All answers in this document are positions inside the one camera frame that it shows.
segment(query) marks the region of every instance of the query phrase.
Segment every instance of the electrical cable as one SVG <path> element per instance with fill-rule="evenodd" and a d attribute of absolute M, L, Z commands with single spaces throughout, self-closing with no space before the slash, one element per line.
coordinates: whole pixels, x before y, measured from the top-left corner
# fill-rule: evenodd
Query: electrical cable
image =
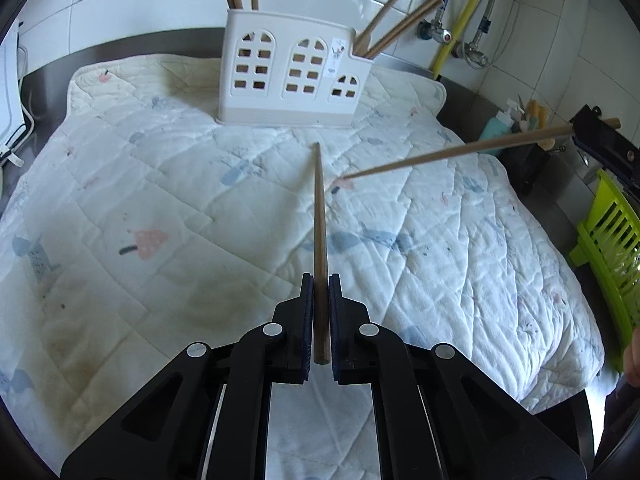
<path fill-rule="evenodd" d="M 24 130 L 27 130 L 27 125 L 22 123 L 20 126 L 18 126 L 14 132 L 11 134 L 11 136 L 9 137 L 9 142 L 7 142 L 7 146 L 9 146 L 9 144 L 11 143 L 11 139 L 13 139 L 14 135 L 16 134 L 16 132 L 20 129 L 20 128 L 24 128 Z M 0 197 L 2 196 L 2 190 L 4 189 L 4 171 L 2 170 L 2 166 L 4 165 L 4 162 L 9 158 L 9 154 L 12 153 L 12 150 L 9 149 L 7 152 L 3 153 L 2 155 L 0 155 Z"/>
<path fill-rule="evenodd" d="M 520 9 L 522 8 L 522 0 L 517 0 L 518 3 L 518 10 L 516 11 L 516 15 L 513 19 L 513 25 L 511 25 L 511 31 L 509 33 L 509 37 L 507 38 L 507 41 L 504 43 L 504 46 L 502 48 L 502 50 L 500 51 L 500 54 L 498 54 L 497 56 L 494 55 L 494 58 L 491 60 L 491 66 L 493 66 L 495 64 L 496 61 L 498 61 L 501 57 L 502 54 L 504 54 L 504 51 L 507 50 L 507 46 L 509 45 L 509 42 L 511 41 L 511 38 L 513 37 L 513 31 L 516 29 L 516 23 L 518 22 L 518 17 L 520 16 Z M 511 10 L 509 11 L 509 15 L 507 17 L 507 23 L 509 23 L 509 19 L 511 18 L 511 11 L 513 10 L 513 6 L 516 4 L 516 0 L 513 0 L 513 3 L 511 4 Z M 500 37 L 500 41 L 502 41 L 502 37 L 504 37 L 504 31 L 507 29 L 506 23 L 504 25 L 504 30 L 502 31 L 502 36 Z"/>
<path fill-rule="evenodd" d="M 21 45 L 18 45 L 18 50 L 21 50 L 24 54 L 24 63 L 22 64 L 22 70 L 20 70 L 20 79 L 18 80 L 18 92 L 22 92 L 22 82 L 24 81 L 25 72 L 27 72 L 27 62 L 28 62 L 29 53 L 27 49 Z M 36 126 L 35 120 L 33 119 L 33 116 L 31 115 L 30 111 L 28 111 L 27 107 L 22 103 L 22 97 L 20 97 L 20 107 L 22 108 L 22 112 L 27 116 L 28 120 L 30 121 L 31 126 L 29 127 L 28 133 L 25 136 L 21 137 L 15 146 L 10 145 L 11 149 L 14 151 L 18 150 L 24 144 L 24 142 L 31 136 L 31 134 L 33 133 L 33 129 Z"/>
<path fill-rule="evenodd" d="M 3 153 L 2 155 L 0 155 L 0 166 L 2 166 L 6 162 L 6 160 L 9 158 L 9 154 L 13 152 L 13 150 L 11 149 L 11 145 L 15 141 L 12 140 L 12 139 L 14 138 L 14 135 L 18 132 L 18 130 L 20 130 L 20 128 L 24 128 L 24 131 L 21 133 L 21 135 L 24 134 L 27 131 L 27 125 L 25 123 L 22 123 L 9 136 L 9 140 L 7 141 L 7 144 L 6 144 L 6 146 L 9 148 L 9 150 L 7 152 Z"/>

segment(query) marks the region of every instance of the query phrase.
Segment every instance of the label sticker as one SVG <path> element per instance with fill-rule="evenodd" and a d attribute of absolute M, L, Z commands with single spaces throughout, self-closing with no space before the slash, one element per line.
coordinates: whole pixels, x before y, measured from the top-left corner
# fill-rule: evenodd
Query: label sticker
<path fill-rule="evenodd" d="M 329 49 L 329 58 L 324 65 L 323 77 L 335 77 L 340 67 L 340 60 L 342 55 L 347 51 L 347 40 L 341 40 L 340 38 L 333 38 L 331 41 L 331 49 Z"/>

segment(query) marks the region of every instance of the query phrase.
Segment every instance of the spray bottle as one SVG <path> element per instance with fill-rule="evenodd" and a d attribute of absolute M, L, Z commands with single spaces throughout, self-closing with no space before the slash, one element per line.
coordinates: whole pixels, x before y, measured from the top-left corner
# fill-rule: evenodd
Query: spray bottle
<path fill-rule="evenodd" d="M 516 119 L 520 118 L 521 113 L 524 113 L 524 110 L 522 110 L 516 102 L 509 99 L 507 101 L 507 109 L 505 111 L 498 111 L 495 117 L 487 121 L 479 140 L 495 139 L 496 137 L 509 135 L 513 123 Z M 498 156 L 501 151 L 501 149 L 485 150 L 481 153 Z"/>

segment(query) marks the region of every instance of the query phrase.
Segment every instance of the blue bird print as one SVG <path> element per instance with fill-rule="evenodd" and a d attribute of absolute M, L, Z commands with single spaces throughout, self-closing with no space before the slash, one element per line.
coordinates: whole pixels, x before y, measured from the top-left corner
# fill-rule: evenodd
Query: blue bird print
<path fill-rule="evenodd" d="M 480 187 L 480 184 L 478 184 L 478 181 L 476 181 L 476 179 L 470 176 L 466 176 L 466 175 L 462 176 L 462 185 L 465 188 L 467 188 L 469 191 L 472 191 L 474 193 L 484 192 L 484 189 Z"/>
<path fill-rule="evenodd" d="M 36 275 L 38 283 L 41 282 L 48 273 L 54 272 L 60 268 L 60 264 L 52 265 L 49 261 L 47 251 L 40 243 L 40 237 L 35 242 L 30 242 L 19 236 L 14 236 L 12 240 L 12 248 L 16 256 L 27 256 L 33 268 L 33 273 Z"/>
<path fill-rule="evenodd" d="M 0 370 L 0 392 L 7 393 L 9 390 L 13 390 L 15 393 L 21 394 L 28 388 L 33 390 L 33 382 L 24 370 L 18 368 L 11 379 Z"/>

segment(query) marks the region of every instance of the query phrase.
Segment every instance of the human hand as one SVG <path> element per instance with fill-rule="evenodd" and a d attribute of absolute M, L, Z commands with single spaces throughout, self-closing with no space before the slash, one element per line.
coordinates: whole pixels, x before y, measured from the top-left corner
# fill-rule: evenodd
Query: human hand
<path fill-rule="evenodd" d="M 626 382 L 640 388 L 640 326 L 636 327 L 631 344 L 625 348 L 623 363 Z"/>

